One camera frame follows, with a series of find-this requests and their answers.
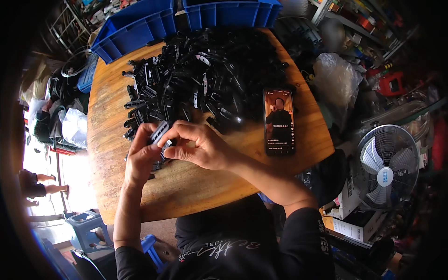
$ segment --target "red container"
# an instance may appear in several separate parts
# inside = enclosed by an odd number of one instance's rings
[[[379,78],[379,93],[384,96],[404,95],[407,91],[403,87],[403,71],[389,72]]]

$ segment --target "phone screen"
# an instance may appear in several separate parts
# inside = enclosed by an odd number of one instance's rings
[[[295,152],[293,95],[290,90],[264,90],[264,140],[267,155]]]

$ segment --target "white cardboard box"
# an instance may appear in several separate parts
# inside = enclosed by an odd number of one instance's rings
[[[381,211],[362,211],[358,208],[344,220],[333,217],[333,228],[337,233],[367,242],[380,227],[386,214]]]
[[[334,200],[339,209],[332,209],[330,215],[340,220],[345,219],[359,205],[359,195],[353,187],[353,177],[350,176],[345,180],[345,185],[341,193]]]

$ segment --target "green object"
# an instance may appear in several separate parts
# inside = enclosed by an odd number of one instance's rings
[[[320,112],[322,113],[323,120],[325,121],[327,128],[330,129],[333,126],[333,116],[331,115],[325,104],[317,102],[317,106],[319,106]]]

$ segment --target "fan guard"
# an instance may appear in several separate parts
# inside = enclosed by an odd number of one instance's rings
[[[381,125],[358,144],[355,187],[361,202],[388,210],[406,199],[417,182],[419,150],[414,138],[397,125]]]

